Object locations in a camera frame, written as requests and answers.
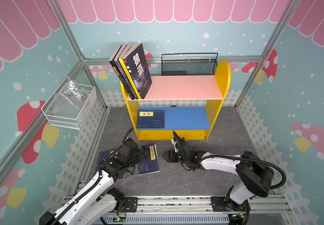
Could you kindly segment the navy book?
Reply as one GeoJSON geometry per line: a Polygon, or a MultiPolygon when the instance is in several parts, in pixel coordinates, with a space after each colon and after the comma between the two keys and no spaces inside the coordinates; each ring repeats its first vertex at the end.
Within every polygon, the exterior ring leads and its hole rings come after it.
{"type": "Polygon", "coordinates": [[[125,176],[126,158],[121,154],[112,153],[115,150],[103,151],[99,153],[96,172],[99,177],[109,177],[114,181],[122,180],[125,176]]]}
{"type": "Polygon", "coordinates": [[[164,110],[138,110],[137,129],[163,129],[165,128],[164,110]]]}
{"type": "Polygon", "coordinates": [[[146,145],[146,147],[150,152],[150,158],[147,158],[143,162],[139,163],[139,175],[160,172],[156,144],[149,143],[146,145]]]}

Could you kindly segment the black wolf book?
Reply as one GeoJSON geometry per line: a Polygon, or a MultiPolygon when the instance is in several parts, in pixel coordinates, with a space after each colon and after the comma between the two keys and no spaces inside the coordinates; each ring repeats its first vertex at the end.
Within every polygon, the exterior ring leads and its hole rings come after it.
{"type": "Polygon", "coordinates": [[[143,45],[142,43],[137,44],[138,47],[127,56],[127,62],[132,70],[133,80],[141,99],[144,99],[152,85],[152,78],[143,45]]]}

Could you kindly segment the yellow cartoon boy book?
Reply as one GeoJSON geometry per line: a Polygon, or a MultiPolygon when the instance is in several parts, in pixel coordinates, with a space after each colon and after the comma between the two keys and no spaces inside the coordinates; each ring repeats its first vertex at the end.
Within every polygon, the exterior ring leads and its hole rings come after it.
{"type": "Polygon", "coordinates": [[[134,83],[133,80],[133,74],[132,74],[132,70],[127,62],[127,56],[129,56],[133,50],[135,50],[138,47],[138,44],[132,44],[132,45],[127,45],[127,47],[125,48],[125,50],[122,52],[121,56],[119,57],[119,61],[122,64],[122,67],[130,81],[130,84],[132,85],[132,89],[135,92],[135,94],[137,95],[137,99],[141,99],[141,95],[139,94],[137,87],[134,83]]]}

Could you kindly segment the purple old man book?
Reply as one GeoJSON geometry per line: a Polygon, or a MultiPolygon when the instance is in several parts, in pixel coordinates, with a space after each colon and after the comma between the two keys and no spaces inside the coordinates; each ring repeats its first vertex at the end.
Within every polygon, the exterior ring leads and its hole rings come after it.
{"type": "Polygon", "coordinates": [[[113,61],[114,64],[116,66],[116,70],[117,70],[117,75],[119,76],[125,90],[127,91],[128,95],[130,96],[130,98],[132,100],[137,99],[137,95],[135,94],[135,92],[132,89],[132,85],[130,84],[130,81],[125,73],[125,70],[122,67],[122,64],[119,61],[119,57],[121,56],[122,52],[124,51],[124,49],[127,47],[127,45],[118,45],[116,48],[116,53],[114,55],[113,61]]]}

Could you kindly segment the black Murphy's law book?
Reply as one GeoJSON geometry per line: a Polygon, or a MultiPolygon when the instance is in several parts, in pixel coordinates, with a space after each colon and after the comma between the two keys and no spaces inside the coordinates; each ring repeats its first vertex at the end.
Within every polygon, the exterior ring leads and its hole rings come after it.
{"type": "Polygon", "coordinates": [[[120,81],[122,82],[125,90],[127,91],[128,95],[132,100],[135,100],[134,92],[131,90],[132,86],[129,83],[129,80],[125,74],[124,69],[122,68],[119,57],[121,53],[125,50],[127,45],[118,45],[113,52],[112,56],[109,59],[109,63],[111,64],[112,68],[114,69],[115,73],[119,77],[120,81]]]}

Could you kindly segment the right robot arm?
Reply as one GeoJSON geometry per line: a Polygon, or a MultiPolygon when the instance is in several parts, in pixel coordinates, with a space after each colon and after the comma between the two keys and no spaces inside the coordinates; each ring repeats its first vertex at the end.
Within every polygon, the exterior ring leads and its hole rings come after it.
{"type": "Polygon", "coordinates": [[[213,200],[218,210],[248,210],[248,199],[267,197],[271,188],[274,171],[255,154],[245,151],[242,155],[223,156],[206,151],[194,150],[175,131],[171,140],[174,149],[163,154],[168,163],[181,163],[188,171],[217,170],[237,175],[241,182],[232,186],[222,200],[213,200]]]}

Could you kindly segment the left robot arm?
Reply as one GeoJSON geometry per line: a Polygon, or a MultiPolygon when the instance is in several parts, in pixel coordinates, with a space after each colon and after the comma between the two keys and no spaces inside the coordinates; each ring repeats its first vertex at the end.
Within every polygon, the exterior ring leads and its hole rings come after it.
{"type": "Polygon", "coordinates": [[[90,225],[109,212],[125,208],[125,195],[112,185],[129,168],[150,158],[150,148],[138,146],[131,138],[111,152],[97,166],[94,177],[70,201],[54,213],[46,212],[41,225],[90,225]]]}

